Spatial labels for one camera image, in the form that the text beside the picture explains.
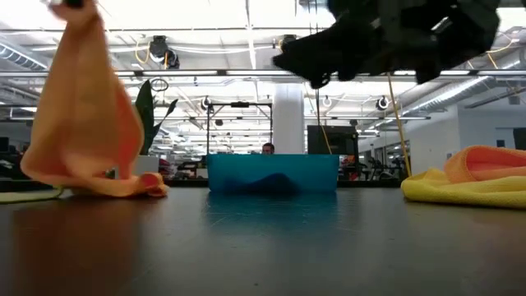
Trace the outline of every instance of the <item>ceiling duct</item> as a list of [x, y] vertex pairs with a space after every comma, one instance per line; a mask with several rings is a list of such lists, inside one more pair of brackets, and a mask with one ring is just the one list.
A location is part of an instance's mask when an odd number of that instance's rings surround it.
[[45, 64], [22, 53], [13, 46], [5, 44], [4, 41], [0, 43], [0, 58], [30, 71], [44, 71], [48, 69], [48, 66]]
[[39, 96], [30, 91], [0, 84], [0, 100], [4, 102], [7, 101], [14, 104], [35, 104], [38, 99]]
[[[499, 59], [496, 62], [497, 66], [500, 69], [524, 68], [526, 66], [526, 59], [524, 58], [525, 54], [525, 48], [518, 49]], [[508, 82], [498, 81], [494, 76], [480, 76], [469, 81], [452, 83], [422, 97], [418, 101], [421, 103], [404, 111], [404, 115], [407, 116], [420, 110], [427, 112], [440, 110], [452, 104], [456, 104], [463, 99], [479, 95], [491, 88], [507, 85]]]

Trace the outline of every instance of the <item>cable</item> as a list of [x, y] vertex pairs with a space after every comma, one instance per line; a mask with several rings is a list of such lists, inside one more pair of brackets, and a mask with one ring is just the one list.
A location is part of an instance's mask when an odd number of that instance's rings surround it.
[[141, 60], [141, 58], [139, 58], [139, 51], [137, 50], [139, 48], [139, 40], [137, 40], [135, 48], [135, 58], [137, 61], [142, 64], [147, 63], [150, 59], [150, 42], [148, 42], [148, 49], [146, 50], [146, 60]]
[[487, 54], [487, 57], [490, 59], [490, 62], [493, 65], [493, 67], [495, 67], [495, 69], [498, 69], [499, 67], [496, 65], [496, 62], [495, 62], [495, 60], [493, 59], [493, 57], [491, 56], [490, 53]]
[[488, 50], [486, 51], [486, 53], [499, 53], [503, 50], [507, 50], [513, 44], [513, 39], [511, 39], [506, 33], [504, 32], [499, 32], [499, 33], [503, 34], [510, 42], [508, 43], [508, 45], [506, 45], [503, 48], [495, 49], [495, 50]]
[[393, 103], [394, 115], [396, 117], [396, 124], [398, 125], [398, 133], [400, 135], [400, 145], [402, 146], [402, 153], [404, 153], [405, 167], [408, 170], [408, 176], [411, 177], [411, 166], [409, 165], [408, 151], [405, 147], [404, 130], [402, 129], [402, 121], [398, 115], [398, 106], [395, 101], [395, 93], [393, 92], [393, 81], [391, 80], [391, 74], [387, 72], [387, 81], [389, 82], [389, 93], [391, 96], [391, 103]]
[[[318, 1], [316, 0], [314, 2], [315, 4], [315, 7], [316, 7], [316, 15], [318, 14]], [[309, 11], [309, 33], [310, 35], [312, 35], [312, 23], [311, 23], [311, 2], [310, 1], [307, 1], [307, 9]], [[316, 19], [316, 33], [318, 33], [318, 21]], [[308, 101], [309, 101], [309, 104], [311, 105], [311, 108], [312, 110], [314, 110], [314, 106], [312, 105], [312, 102], [311, 102], [311, 99], [308, 98]], [[325, 128], [321, 125], [321, 120], [320, 120], [320, 91], [319, 90], [316, 90], [316, 118], [318, 119], [318, 127], [321, 129], [321, 132], [323, 133], [323, 137], [325, 138], [325, 143], [327, 145], [327, 150], [329, 151], [329, 154], [332, 155], [332, 150], [330, 148], [330, 144], [329, 144], [329, 139], [327, 138], [327, 134], [325, 133]]]
[[[307, 100], [309, 101], [309, 104], [311, 105], [311, 109], [314, 110], [314, 105], [312, 104], [311, 99], [307, 98]], [[323, 133], [323, 137], [325, 138], [325, 143], [327, 145], [327, 150], [329, 151], [329, 154], [332, 155], [332, 150], [330, 148], [329, 139], [327, 138], [327, 134], [325, 133], [325, 129], [323, 128], [322, 125], [320, 125], [320, 109], [319, 109], [319, 106], [318, 106], [318, 110], [316, 111], [316, 117], [318, 118], [318, 127], [321, 128], [321, 132]]]

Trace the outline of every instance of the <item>person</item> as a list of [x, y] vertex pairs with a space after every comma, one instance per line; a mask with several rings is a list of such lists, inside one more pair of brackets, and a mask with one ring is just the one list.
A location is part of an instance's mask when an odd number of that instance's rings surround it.
[[263, 148], [261, 149], [261, 153], [265, 155], [272, 155], [274, 154], [274, 144], [272, 143], [265, 143], [263, 145]]

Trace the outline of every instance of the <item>yellow cable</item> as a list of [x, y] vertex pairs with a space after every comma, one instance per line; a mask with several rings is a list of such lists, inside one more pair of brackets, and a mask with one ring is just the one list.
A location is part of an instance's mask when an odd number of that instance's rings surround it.
[[405, 147], [404, 130], [402, 129], [402, 122], [398, 115], [398, 107], [396, 106], [395, 94], [393, 92], [393, 82], [391, 81], [391, 74], [387, 73], [387, 80], [389, 81], [389, 92], [391, 95], [391, 103], [393, 103], [394, 115], [396, 116], [396, 124], [398, 124], [398, 133], [400, 135], [400, 145], [402, 146], [402, 153], [404, 153], [405, 167], [408, 170], [408, 176], [411, 177], [411, 166], [409, 165], [408, 151]]
[[486, 51], [486, 53], [499, 53], [503, 50], [507, 50], [512, 44], [513, 44], [513, 39], [511, 39], [507, 34], [505, 33], [502, 33], [510, 42], [503, 48], [501, 49], [495, 49], [495, 50], [488, 50]]
[[136, 46], [135, 46], [135, 58], [140, 63], [147, 63], [150, 59], [150, 42], [148, 42], [148, 49], [146, 50], [146, 60], [141, 60], [139, 58], [139, 40], [137, 40]]
[[[314, 111], [315, 109], [314, 109], [314, 105], [311, 102], [311, 98], [307, 98], [307, 99], [309, 100], [309, 104], [311, 104], [311, 108]], [[322, 125], [320, 125], [319, 127], [321, 127], [321, 132], [323, 132], [323, 137], [325, 138], [325, 143], [327, 145], [327, 149], [329, 150], [329, 154], [332, 155], [332, 150], [330, 148], [329, 139], [327, 139], [327, 134], [325, 133], [325, 129], [323, 128]]]
[[490, 58], [490, 62], [491, 62], [491, 64], [493, 64], [493, 67], [495, 67], [495, 69], [498, 69], [499, 67], [496, 65], [496, 62], [495, 62], [495, 60], [493, 59], [493, 57], [491, 56], [490, 53], [487, 54], [487, 57]]

